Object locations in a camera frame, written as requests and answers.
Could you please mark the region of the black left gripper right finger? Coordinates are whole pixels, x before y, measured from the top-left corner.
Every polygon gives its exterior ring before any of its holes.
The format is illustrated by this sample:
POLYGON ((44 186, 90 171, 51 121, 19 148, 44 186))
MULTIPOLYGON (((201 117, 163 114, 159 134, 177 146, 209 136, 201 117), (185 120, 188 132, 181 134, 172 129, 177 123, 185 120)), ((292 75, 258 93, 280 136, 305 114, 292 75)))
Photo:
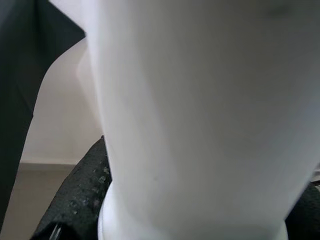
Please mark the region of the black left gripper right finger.
POLYGON ((320 238, 320 189, 309 183, 285 220, 289 240, 320 238))

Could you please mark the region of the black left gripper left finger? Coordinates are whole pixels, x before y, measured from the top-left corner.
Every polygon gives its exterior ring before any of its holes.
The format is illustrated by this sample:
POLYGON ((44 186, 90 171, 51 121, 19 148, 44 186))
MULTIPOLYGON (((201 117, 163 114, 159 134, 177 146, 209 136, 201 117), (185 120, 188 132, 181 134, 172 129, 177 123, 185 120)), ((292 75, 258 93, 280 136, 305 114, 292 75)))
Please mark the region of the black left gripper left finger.
POLYGON ((105 139, 101 137, 65 178, 31 239, 98 239, 99 213, 111 182, 105 139))

